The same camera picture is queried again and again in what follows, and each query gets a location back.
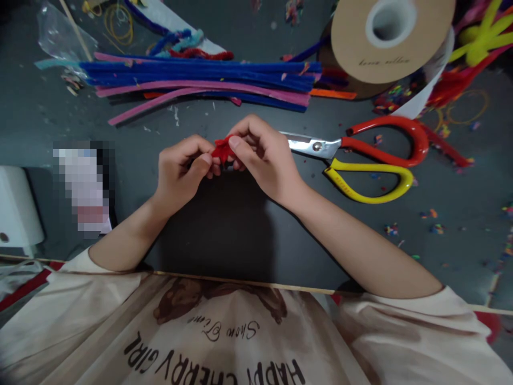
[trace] spool hole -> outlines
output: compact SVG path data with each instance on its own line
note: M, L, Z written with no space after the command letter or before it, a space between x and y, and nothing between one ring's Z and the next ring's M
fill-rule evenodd
M372 20L372 32L381 41L397 39L406 29L406 15L399 3L384 4Z

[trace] dark gray table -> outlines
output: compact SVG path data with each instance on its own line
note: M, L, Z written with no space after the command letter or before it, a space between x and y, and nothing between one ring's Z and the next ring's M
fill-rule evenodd
M75 4L77 22L104 51L116 53L102 35L103 20L84 16L78 0L68 3ZM285 24L284 2L264 1L257 14L252 13L249 1L235 0L176 0L172 8L203 29L213 42L233 51L237 60L263 62L277 61L285 53L310 46L329 20L331 3L307 0L298 27ZM256 113L280 130L336 138L351 125L375 117L370 101L317 98L301 114L247 103L236 107L220 100L214 101L214 110L211 99L188 99L175 104L179 126L174 113L161 108L114 128L107 120L140 102L111 105L106 99L97 99L92 89L74 97L60 80L59 69L40 72L33 66L34 61L46 57L37 45L39 7L38 2L16 4L4 12L5 20L0 24L0 164L27 168L46 234L43 246L47 258L69 259L90 244L75 230L69 202L57 198L58 187L50 168L53 141L112 141L115 210L121 221L154 192L159 151L193 133L214 141L223 138L239 119ZM278 25L276 30L270 27L273 21ZM126 52L142 54L157 38L136 25L134 44ZM476 132L464 126L452 127L448 142L476 159L475 167L464 175L456 174L450 162L432 150L426 161L412 170L418 187L388 204L363 205L345 197L323 176L321 161L294 157L302 177L315 190L382 234L385 224L397 222L400 236L391 241L405 240L405 252L420 255L420 263L465 300L483 304L493 272L482 262L498 260L511 225L501 206L513 198L513 85L506 74L485 72L472 88L487 91L491 102ZM473 108L465 101L461 103L461 114ZM408 140L393 129L373 130L358 139L371 143L379 133L384 135L384 150L408 156ZM337 156L343 161L370 162L354 153L340 151ZM367 173L345 173L344 177L357 191L369 195L380 195L381 187L392 188L396 182L394 176L374 180ZM430 208L438 211L439 218L421 219L419 213ZM438 222L447 227L444 235L429 232ZM458 231L459 227L467 230ZM146 262L156 270L178 273L325 289L351 286L344 271L292 215L271 202L248 173L231 171L201 184L194 200L171 218ZM494 307L513 310L512 270L510 263Z

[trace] hand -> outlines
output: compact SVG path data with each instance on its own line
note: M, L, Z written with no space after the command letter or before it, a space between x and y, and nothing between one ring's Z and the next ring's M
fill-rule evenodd
M299 175L285 135L256 115L248 115L230 130L231 149L237 158L234 169L248 169L271 199L291 209L308 190Z
M213 175L221 175L220 161L212 158L212 151L214 146L199 135L162 150L159 184L152 197L162 214L170 217L189 202L204 177L211 179Z

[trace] person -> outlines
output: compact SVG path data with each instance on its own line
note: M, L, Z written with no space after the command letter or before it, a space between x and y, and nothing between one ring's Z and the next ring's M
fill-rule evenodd
M194 135L161 152L154 195L52 273L0 330L5 378L16 384L513 383L486 343L489 329L466 303L308 187L285 136L254 115L229 134L233 168L247 169L269 198L296 215L366 293L345 298L332 320L305 292L132 272L202 179L221 174L213 145Z

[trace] plastic bag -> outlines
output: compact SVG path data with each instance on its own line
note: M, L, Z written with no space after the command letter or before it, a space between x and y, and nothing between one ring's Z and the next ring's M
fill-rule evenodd
M37 14L37 23L39 24L38 43L47 54L55 59L88 61L68 18L48 1L43 2ZM98 42L80 27L79 31L89 52L95 52ZM80 68L70 67L70 69L81 78L87 78Z

